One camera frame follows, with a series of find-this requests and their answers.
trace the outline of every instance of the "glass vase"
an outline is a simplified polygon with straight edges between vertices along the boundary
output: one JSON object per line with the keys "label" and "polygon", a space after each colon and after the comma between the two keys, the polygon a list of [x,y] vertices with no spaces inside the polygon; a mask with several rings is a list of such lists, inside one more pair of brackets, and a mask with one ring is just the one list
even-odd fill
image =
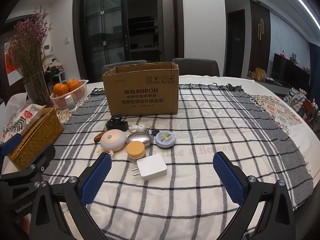
{"label": "glass vase", "polygon": [[45,106],[46,108],[53,107],[53,103],[50,99],[50,94],[44,80],[43,71],[30,76],[23,82],[28,97],[30,98],[32,103],[40,106]]}

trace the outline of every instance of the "ceiling light strip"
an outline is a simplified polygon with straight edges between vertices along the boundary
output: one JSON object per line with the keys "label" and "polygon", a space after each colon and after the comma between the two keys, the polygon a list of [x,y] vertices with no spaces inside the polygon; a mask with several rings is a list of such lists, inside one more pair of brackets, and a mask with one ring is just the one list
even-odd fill
{"label": "ceiling light strip", "polygon": [[316,18],[313,16],[313,14],[311,13],[311,11],[309,10],[309,8],[305,5],[305,3],[302,0],[298,0],[302,6],[307,10],[308,14],[310,14],[311,18],[313,19],[313,21],[316,23],[316,25],[318,26],[319,30],[320,30],[320,25],[317,22]]}

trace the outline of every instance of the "jar with orange lid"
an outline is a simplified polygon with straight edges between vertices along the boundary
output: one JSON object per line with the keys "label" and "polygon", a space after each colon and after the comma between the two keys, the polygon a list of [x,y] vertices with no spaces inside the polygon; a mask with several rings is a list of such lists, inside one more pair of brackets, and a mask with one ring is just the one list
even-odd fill
{"label": "jar with orange lid", "polygon": [[127,147],[127,154],[130,158],[130,161],[134,164],[137,163],[138,159],[146,157],[146,149],[142,142],[140,141],[133,141],[128,143]]}

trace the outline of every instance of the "white candle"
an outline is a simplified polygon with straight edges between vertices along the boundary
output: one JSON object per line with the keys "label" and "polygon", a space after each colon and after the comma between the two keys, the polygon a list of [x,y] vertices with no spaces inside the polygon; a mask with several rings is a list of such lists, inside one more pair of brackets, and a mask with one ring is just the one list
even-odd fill
{"label": "white candle", "polygon": [[64,100],[66,101],[67,107],[69,109],[69,112],[74,112],[77,110],[77,106],[76,103],[73,100],[72,95],[68,95],[64,98]]}

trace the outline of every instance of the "floral patterned cloth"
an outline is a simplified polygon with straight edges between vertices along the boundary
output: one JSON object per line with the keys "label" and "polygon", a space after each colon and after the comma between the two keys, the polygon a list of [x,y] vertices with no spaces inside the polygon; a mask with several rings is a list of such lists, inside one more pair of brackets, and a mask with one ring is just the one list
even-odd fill
{"label": "floral patterned cloth", "polygon": [[280,128],[301,123],[290,109],[282,105],[280,99],[271,96],[251,96],[270,114]]}
{"label": "floral patterned cloth", "polygon": [[19,133],[22,137],[38,121],[42,115],[44,106],[36,104],[25,105],[19,109],[3,128],[0,143],[5,143],[11,137]]}
{"label": "floral patterned cloth", "polygon": [[[85,101],[87,101],[89,99],[90,95],[88,95],[87,97],[85,97],[84,99],[80,100],[76,105],[77,107],[82,106]],[[69,118],[71,117],[72,113],[69,112],[68,108],[65,109],[57,109],[57,117],[59,118],[59,121],[61,124],[65,124],[66,121],[69,120]]]}

